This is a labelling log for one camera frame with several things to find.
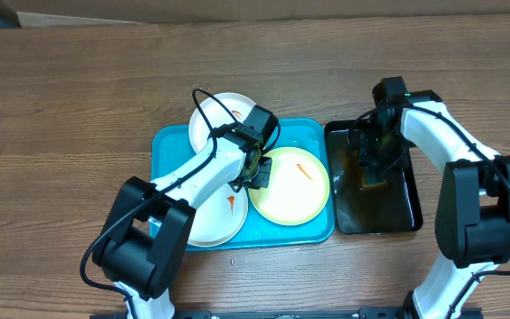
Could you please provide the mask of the white plate top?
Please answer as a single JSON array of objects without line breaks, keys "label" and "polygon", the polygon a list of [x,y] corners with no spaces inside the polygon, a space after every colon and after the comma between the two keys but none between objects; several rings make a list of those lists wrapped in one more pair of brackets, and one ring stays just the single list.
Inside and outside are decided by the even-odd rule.
[{"label": "white plate top", "polygon": [[[200,103],[200,107],[213,128],[232,123],[233,120],[244,122],[247,115],[256,104],[249,97],[238,93],[219,93],[216,94],[215,97],[229,109],[234,117],[230,117],[228,112],[225,111],[219,103],[214,101],[211,97],[208,97]],[[198,109],[196,109],[189,121],[189,141],[195,153],[200,152],[205,147],[208,135],[209,128]]]}]

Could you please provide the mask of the black water tray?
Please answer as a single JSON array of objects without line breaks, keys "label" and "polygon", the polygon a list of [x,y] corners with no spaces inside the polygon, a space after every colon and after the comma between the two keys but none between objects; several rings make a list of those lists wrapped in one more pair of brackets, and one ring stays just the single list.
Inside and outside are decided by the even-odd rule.
[{"label": "black water tray", "polygon": [[392,171],[387,184],[362,190],[357,152],[348,142],[354,120],[331,121],[324,128],[337,229],[345,235],[419,230],[423,217],[413,165]]}]

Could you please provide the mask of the yellow green plate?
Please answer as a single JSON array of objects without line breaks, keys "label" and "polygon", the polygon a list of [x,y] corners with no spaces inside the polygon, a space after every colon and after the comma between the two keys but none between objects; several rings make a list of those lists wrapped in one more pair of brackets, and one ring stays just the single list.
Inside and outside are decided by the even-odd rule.
[{"label": "yellow green plate", "polygon": [[272,160],[266,188],[250,189],[256,210],[270,222],[296,226],[314,219],[328,202],[328,173],[308,151],[281,147],[267,155]]}]

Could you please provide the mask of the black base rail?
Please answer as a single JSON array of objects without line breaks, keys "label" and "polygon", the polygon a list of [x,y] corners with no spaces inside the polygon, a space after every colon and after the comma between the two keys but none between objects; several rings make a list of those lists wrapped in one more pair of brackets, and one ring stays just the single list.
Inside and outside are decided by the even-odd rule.
[{"label": "black base rail", "polygon": [[244,312],[211,313],[204,311],[182,311],[175,319],[414,319],[410,309],[402,307],[362,307],[359,310],[342,312]]}]

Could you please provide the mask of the white plate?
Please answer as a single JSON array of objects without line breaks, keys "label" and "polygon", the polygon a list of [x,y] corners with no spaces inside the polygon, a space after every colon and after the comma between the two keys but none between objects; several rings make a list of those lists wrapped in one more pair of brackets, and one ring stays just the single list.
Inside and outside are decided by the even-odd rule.
[{"label": "white plate", "polygon": [[188,244],[213,247],[229,241],[243,227],[248,204],[245,189],[234,192],[227,184],[221,186],[196,211]]},{"label": "white plate", "polygon": [[[244,122],[247,115],[256,104],[249,97],[238,93],[219,93],[216,94],[215,97],[229,109],[234,117],[230,117],[228,112],[225,111],[219,103],[214,101],[211,97],[208,97],[200,103],[200,107],[213,128],[232,123],[233,120]],[[195,153],[200,152],[205,147],[208,135],[209,128],[198,109],[196,109],[189,121],[189,141]]]}]

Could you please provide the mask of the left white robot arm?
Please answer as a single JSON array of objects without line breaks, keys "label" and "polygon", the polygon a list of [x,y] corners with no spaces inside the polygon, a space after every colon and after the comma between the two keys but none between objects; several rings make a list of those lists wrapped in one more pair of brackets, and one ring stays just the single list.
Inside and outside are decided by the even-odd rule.
[{"label": "left white robot arm", "polygon": [[127,318],[171,318],[168,288],[185,254],[197,209],[222,186],[233,191],[269,184],[266,144],[278,119],[256,105],[241,122],[212,128],[204,149],[172,173],[126,180],[98,237],[84,253],[83,282],[121,294]]}]

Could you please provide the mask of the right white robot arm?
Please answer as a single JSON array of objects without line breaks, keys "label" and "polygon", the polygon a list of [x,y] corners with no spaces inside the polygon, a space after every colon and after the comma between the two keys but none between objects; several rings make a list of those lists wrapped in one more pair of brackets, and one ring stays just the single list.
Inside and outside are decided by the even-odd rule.
[{"label": "right white robot arm", "polygon": [[439,255],[406,296],[398,318],[462,318],[462,306],[487,276],[510,276],[510,155],[481,144],[432,90],[411,92],[402,77],[372,90],[375,107],[352,124],[359,186],[384,185],[418,147],[442,183],[435,236]]}]

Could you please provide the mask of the green yellow sponge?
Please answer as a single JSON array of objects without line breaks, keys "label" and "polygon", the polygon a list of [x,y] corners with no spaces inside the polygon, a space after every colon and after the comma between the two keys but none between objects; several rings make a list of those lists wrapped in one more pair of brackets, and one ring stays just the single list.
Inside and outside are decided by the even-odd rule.
[{"label": "green yellow sponge", "polygon": [[384,187],[387,184],[387,180],[383,176],[383,174],[376,172],[363,171],[360,173],[360,180],[361,180],[360,188],[362,190],[372,190],[379,187]]}]

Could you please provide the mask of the white plate bottom left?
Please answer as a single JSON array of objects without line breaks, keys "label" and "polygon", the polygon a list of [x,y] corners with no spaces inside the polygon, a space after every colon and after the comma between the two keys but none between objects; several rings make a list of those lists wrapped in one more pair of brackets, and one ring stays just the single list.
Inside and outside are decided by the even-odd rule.
[{"label": "white plate bottom left", "polygon": [[234,192],[227,184],[221,186],[196,211],[188,244],[213,247],[229,241],[243,227],[248,204],[245,189]]}]

